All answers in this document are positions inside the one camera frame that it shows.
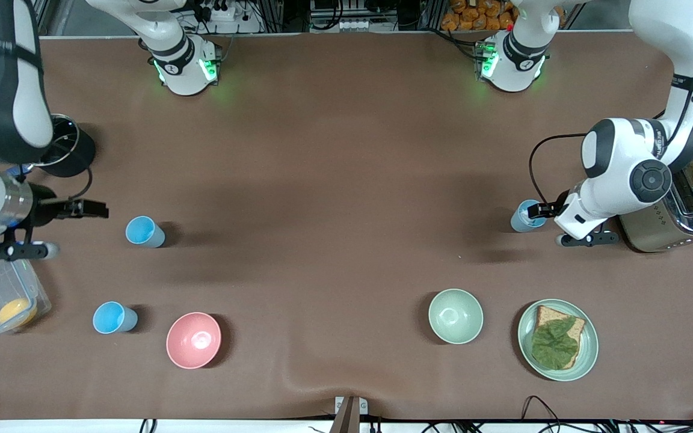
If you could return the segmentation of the orange round fruit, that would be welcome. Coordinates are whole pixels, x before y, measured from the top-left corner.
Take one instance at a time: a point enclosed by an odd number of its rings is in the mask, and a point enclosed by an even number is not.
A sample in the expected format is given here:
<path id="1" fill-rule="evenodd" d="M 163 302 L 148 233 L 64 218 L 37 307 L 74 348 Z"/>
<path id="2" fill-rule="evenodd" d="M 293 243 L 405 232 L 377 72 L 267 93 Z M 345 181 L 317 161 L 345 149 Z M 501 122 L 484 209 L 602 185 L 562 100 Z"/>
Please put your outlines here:
<path id="1" fill-rule="evenodd" d="M 32 321 L 37 311 L 38 307 L 33 299 L 13 299 L 0 309 L 0 325 L 21 327 Z"/>

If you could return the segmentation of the metal table edge bracket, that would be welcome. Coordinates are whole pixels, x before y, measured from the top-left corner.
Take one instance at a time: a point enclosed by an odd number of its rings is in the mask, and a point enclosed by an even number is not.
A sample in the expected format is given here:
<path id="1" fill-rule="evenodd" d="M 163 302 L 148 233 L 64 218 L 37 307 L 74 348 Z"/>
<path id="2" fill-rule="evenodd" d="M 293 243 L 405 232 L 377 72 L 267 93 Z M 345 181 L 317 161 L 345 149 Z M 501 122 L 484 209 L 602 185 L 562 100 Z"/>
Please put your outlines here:
<path id="1" fill-rule="evenodd" d="M 368 415 L 368 400 L 358 396 L 335 397 L 336 415 L 329 433 L 360 433 L 361 416 Z"/>

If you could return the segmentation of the blue plastic cup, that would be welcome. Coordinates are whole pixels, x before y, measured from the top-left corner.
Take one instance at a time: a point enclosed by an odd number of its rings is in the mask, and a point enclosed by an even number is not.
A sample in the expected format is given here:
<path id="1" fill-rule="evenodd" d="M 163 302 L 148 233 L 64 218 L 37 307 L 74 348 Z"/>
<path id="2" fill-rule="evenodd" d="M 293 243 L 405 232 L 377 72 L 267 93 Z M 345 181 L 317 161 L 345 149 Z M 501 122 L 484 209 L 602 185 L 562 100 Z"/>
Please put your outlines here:
<path id="1" fill-rule="evenodd" d="M 537 217 L 536 219 L 531 219 L 531 217 L 529 217 L 529 208 L 536 204 L 539 204 L 539 202 L 532 199 L 520 203 L 510 220 L 512 230 L 517 233 L 527 233 L 545 225 L 547 221 L 546 218 Z"/>
<path id="2" fill-rule="evenodd" d="M 128 222 L 125 237 L 130 244 L 145 248 L 160 248 L 166 240 L 164 230 L 153 219 L 144 215 Z"/>
<path id="3" fill-rule="evenodd" d="M 129 332 L 137 323 L 137 312 L 115 301 L 101 304 L 93 315 L 93 327 L 99 334 Z"/>

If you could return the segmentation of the beige metal toaster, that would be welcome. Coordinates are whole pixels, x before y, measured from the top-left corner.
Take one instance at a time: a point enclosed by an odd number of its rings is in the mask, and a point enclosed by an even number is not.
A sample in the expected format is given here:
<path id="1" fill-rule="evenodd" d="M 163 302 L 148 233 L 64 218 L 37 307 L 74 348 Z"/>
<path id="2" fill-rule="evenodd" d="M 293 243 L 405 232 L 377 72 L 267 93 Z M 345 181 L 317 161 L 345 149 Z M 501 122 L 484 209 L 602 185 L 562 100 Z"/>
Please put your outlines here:
<path id="1" fill-rule="evenodd" d="M 693 181 L 684 169 L 674 173 L 671 189 L 661 201 L 620 216 L 621 226 L 633 249 L 659 253 L 693 244 Z"/>

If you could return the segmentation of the bag of orange buns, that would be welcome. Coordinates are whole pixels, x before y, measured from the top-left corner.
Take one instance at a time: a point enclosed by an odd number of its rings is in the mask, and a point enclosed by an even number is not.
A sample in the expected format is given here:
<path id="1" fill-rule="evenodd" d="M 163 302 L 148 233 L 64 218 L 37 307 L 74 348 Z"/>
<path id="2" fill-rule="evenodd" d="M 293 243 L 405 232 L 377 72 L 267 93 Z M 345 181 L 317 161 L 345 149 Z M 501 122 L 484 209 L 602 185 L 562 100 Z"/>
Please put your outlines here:
<path id="1" fill-rule="evenodd" d="M 519 9 L 508 0 L 448 0 L 440 21 L 443 32 L 511 30 Z"/>

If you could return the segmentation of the pale green plate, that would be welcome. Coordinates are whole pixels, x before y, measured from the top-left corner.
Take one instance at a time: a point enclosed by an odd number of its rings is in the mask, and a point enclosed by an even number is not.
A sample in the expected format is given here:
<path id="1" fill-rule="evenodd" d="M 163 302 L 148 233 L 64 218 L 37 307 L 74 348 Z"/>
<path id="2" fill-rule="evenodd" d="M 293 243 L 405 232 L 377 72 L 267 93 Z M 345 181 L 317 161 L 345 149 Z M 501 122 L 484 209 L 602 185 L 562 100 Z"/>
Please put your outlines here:
<path id="1" fill-rule="evenodd" d="M 539 324 L 542 307 L 578 318 L 584 323 L 583 326 L 570 330 L 571 337 L 579 343 L 579 351 L 569 368 L 553 370 L 541 366 L 531 354 L 532 335 Z M 583 378 L 594 367 L 599 357 L 599 337 L 594 324 L 581 308 L 563 299 L 541 299 L 523 308 L 517 321 L 516 340 L 523 359 L 535 373 L 548 380 L 570 382 Z"/>

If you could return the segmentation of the green lettuce leaf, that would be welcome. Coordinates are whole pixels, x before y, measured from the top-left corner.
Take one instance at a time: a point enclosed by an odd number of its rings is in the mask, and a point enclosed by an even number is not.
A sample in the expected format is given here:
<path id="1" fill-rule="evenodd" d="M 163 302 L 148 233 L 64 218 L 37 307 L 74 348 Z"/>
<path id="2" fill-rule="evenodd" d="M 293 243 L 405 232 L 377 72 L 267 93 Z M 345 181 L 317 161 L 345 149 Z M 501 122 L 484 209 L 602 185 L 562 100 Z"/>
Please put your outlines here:
<path id="1" fill-rule="evenodd" d="M 564 370 L 579 351 L 579 342 L 569 336 L 577 318 L 553 319 L 536 327 L 531 342 L 531 356 L 550 370 Z"/>

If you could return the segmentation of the pale green bowl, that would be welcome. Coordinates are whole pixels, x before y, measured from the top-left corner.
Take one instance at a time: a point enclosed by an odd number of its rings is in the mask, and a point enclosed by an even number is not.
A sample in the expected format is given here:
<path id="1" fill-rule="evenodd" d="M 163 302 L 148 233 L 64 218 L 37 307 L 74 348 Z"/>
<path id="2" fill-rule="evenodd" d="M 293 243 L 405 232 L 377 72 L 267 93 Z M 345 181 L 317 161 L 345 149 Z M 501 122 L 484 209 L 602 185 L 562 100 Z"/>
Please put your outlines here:
<path id="1" fill-rule="evenodd" d="M 434 295 L 427 308 L 432 332 L 442 342 L 465 345 L 475 340 L 484 326 L 481 303 L 460 288 L 441 290 Z"/>

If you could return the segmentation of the brown bread slice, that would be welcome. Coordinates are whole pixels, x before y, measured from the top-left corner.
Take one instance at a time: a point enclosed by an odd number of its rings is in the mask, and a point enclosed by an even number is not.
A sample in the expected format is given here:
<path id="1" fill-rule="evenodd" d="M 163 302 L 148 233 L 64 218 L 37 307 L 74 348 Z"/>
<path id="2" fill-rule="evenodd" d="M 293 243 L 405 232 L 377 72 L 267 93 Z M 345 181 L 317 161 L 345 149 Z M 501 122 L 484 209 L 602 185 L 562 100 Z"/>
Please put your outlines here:
<path id="1" fill-rule="evenodd" d="M 570 315 L 569 313 L 559 312 L 558 310 L 555 310 L 555 309 L 550 308 L 550 307 L 539 306 L 539 308 L 537 309 L 537 322 L 536 322 L 536 326 L 534 327 L 534 330 L 536 329 L 537 326 L 544 324 L 550 320 L 563 319 L 563 318 L 568 318 L 568 317 L 575 317 L 575 316 Z M 585 326 L 587 323 L 582 318 L 579 318 L 579 317 L 575 317 L 575 318 L 577 318 L 577 322 L 575 323 L 572 330 L 568 332 L 568 334 L 569 334 L 569 336 L 574 337 L 574 339 L 576 339 L 577 342 L 579 342 L 579 351 L 578 351 L 578 354 L 579 354 L 581 351 L 581 334 L 582 334 L 583 330 L 585 329 Z M 567 369 L 570 369 L 574 365 L 578 354 L 575 355 L 574 359 L 572 359 L 572 361 L 567 365 Z"/>

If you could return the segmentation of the pink bowl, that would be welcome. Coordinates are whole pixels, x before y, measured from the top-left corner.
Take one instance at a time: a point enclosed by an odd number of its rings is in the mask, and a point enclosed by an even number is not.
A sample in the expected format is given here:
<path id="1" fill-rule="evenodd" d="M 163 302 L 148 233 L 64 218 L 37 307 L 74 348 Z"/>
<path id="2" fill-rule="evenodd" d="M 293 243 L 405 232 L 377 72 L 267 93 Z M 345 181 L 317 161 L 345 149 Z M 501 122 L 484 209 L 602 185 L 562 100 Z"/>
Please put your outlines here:
<path id="1" fill-rule="evenodd" d="M 214 317 L 203 312 L 187 313 L 170 327 L 166 353 L 177 367 L 198 369 L 217 356 L 222 339 L 222 330 Z"/>

